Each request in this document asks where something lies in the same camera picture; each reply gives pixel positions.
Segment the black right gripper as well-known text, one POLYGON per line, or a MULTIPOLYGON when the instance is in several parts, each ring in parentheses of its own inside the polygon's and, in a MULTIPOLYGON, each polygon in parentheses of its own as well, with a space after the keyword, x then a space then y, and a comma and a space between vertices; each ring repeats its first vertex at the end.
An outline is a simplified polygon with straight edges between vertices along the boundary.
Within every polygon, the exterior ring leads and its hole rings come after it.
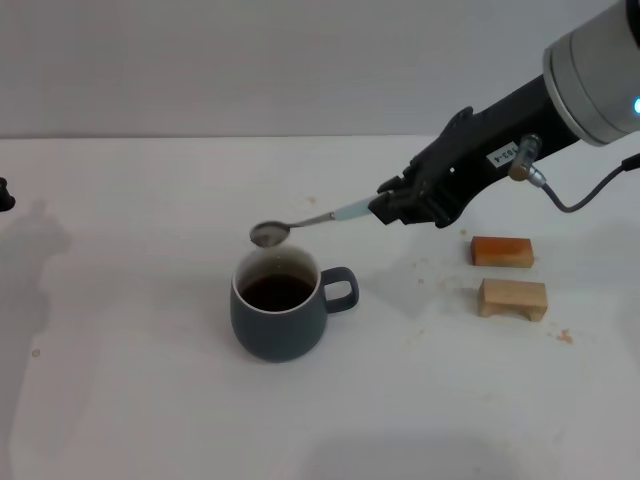
POLYGON ((528 134, 540 138, 541 158, 578 141, 556 111, 542 76, 481 112, 460 112, 400 176, 378 187, 368 210, 384 225, 447 227, 481 191, 508 175, 510 161, 499 163, 496 152, 528 134))

